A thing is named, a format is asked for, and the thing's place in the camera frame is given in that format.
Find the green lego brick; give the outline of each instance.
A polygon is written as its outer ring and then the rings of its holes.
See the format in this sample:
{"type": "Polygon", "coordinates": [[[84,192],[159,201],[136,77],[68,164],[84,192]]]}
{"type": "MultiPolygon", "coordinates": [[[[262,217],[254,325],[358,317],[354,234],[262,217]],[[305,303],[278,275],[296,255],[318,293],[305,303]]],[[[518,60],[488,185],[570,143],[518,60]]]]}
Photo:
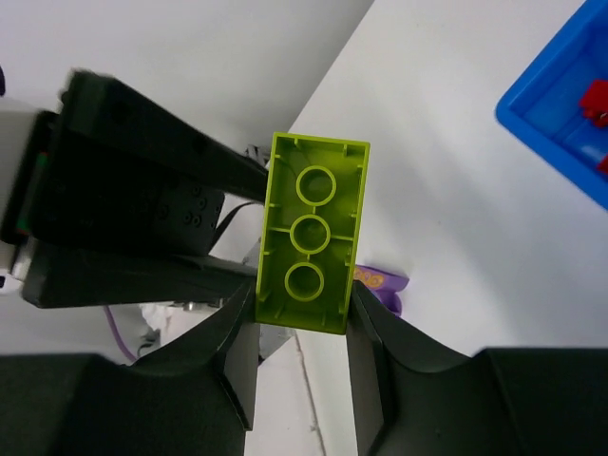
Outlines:
{"type": "Polygon", "coordinates": [[[370,144],[275,133],[256,320],[343,334],[370,144]]]}

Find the purple cable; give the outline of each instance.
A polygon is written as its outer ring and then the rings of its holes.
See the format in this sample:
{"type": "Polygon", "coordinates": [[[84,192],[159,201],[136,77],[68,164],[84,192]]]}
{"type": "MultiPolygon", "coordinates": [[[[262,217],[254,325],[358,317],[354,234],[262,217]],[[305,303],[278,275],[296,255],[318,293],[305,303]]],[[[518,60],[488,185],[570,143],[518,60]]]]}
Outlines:
{"type": "Polygon", "coordinates": [[[109,306],[104,306],[104,313],[105,318],[107,318],[107,324],[109,325],[112,335],[114,336],[114,340],[116,341],[116,345],[118,345],[118,348],[121,349],[121,352],[123,352],[126,359],[134,363],[137,361],[137,356],[135,356],[124,343],[121,333],[118,331],[118,326],[116,326],[114,315],[112,314],[109,306]]]}

